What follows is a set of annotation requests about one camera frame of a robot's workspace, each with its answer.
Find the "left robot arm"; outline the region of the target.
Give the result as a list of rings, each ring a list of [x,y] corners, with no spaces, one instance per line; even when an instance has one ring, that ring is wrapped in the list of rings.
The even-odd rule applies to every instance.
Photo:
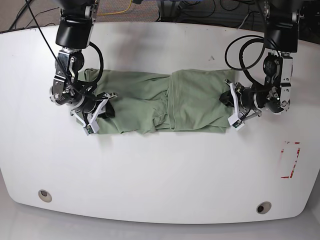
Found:
[[[234,109],[234,113],[228,118],[232,127],[241,128],[245,121],[261,116],[264,108],[277,115],[290,108],[293,73],[291,55],[298,51],[302,4],[301,0],[266,0],[264,3],[255,1],[264,35],[248,35],[249,40],[242,45],[238,55],[238,71],[242,71],[252,85],[245,87],[239,82],[226,80],[230,89],[219,98],[224,105]],[[262,59],[265,50],[270,51],[262,64],[264,83],[259,83],[249,73],[249,69],[258,62],[249,66],[244,63],[244,51],[254,43],[262,43],[259,59]]]

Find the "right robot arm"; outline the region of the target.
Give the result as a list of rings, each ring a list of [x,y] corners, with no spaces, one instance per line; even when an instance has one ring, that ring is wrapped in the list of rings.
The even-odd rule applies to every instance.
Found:
[[[104,60],[101,50],[90,41],[99,8],[98,0],[59,0],[60,22],[55,43],[62,49],[55,56],[55,76],[50,88],[50,99],[57,105],[70,106],[70,114],[81,124],[87,134],[99,131],[98,118],[115,116],[110,100],[115,92],[95,95],[98,82],[102,79]],[[96,50],[100,69],[92,81],[80,81],[79,71],[85,59],[82,50]]]

